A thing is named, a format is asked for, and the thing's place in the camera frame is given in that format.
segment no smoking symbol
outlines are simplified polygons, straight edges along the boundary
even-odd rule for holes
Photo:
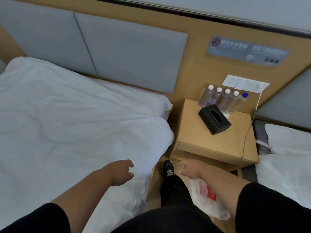
[[[212,40],[212,45],[217,46],[220,43],[220,39],[213,39]]]

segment wooden wall panel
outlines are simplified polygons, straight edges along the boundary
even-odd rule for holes
[[[73,10],[80,13],[121,19],[159,28],[188,33],[188,42],[173,94],[165,94],[173,103],[171,121],[176,121],[184,98],[197,100],[205,86],[219,86],[227,74],[270,83],[262,94],[259,105],[276,94],[311,64],[311,40],[232,26],[207,20],[194,19],[140,8],[105,3],[96,0],[19,0],[34,4]],[[290,51],[277,67],[255,66],[224,57],[206,55],[213,35],[238,39]],[[20,48],[0,28],[0,58],[6,63],[23,55]],[[240,110],[252,113],[259,94],[250,93]]]

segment black sleeve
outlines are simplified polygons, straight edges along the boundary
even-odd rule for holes
[[[64,210],[57,204],[48,203],[0,231],[11,232],[70,233],[70,225]]]
[[[241,191],[235,229],[243,232],[311,232],[311,210],[258,183]]]

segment black sneaker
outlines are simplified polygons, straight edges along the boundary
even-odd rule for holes
[[[164,177],[169,177],[169,176],[172,176],[175,174],[174,173],[174,166],[173,166],[171,161],[165,160],[163,162],[162,172],[163,172]]]

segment wifi symbol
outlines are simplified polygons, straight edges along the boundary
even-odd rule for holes
[[[251,60],[251,59],[253,59],[253,58],[255,58],[253,55],[247,55],[247,56],[246,56],[246,60],[247,60],[247,61],[249,61],[249,60]]]

